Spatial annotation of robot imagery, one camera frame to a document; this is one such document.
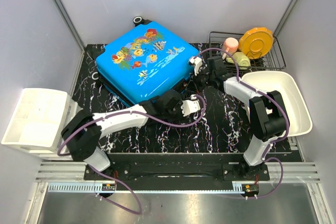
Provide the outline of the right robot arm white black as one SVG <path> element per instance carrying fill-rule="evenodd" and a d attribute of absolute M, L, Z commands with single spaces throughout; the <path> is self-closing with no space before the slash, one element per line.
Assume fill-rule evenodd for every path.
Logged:
<path fill-rule="evenodd" d="M 226 70 L 219 56 L 210 57 L 206 67 L 200 57 L 192 57 L 189 64 L 194 68 L 193 81 L 199 89 L 212 86 L 248 107 L 253 135 L 234 172 L 244 180 L 252 179 L 262 170 L 271 145 L 289 131 L 290 123 L 281 93 L 261 91 L 245 83 Z"/>

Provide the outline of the blue cartoon fish suitcase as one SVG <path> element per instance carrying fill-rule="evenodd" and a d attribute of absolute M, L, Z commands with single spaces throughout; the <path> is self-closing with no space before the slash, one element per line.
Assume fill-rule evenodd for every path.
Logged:
<path fill-rule="evenodd" d="M 96 58 L 99 79 L 126 106 L 182 92 L 199 51 L 159 23 L 136 16 L 134 28 L 105 45 Z"/>

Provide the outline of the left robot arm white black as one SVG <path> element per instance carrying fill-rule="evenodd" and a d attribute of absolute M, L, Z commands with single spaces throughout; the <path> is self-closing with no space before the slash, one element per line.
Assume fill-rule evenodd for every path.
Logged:
<path fill-rule="evenodd" d="M 143 127 L 150 121 L 169 124 L 188 116 L 191 104 L 177 91 L 169 90 L 119 111 L 91 113 L 82 109 L 62 130 L 64 142 L 58 155 L 71 156 L 73 161 L 91 165 L 99 178 L 107 180 L 113 175 L 113 167 L 107 154 L 98 147 L 101 138 L 128 128 Z"/>

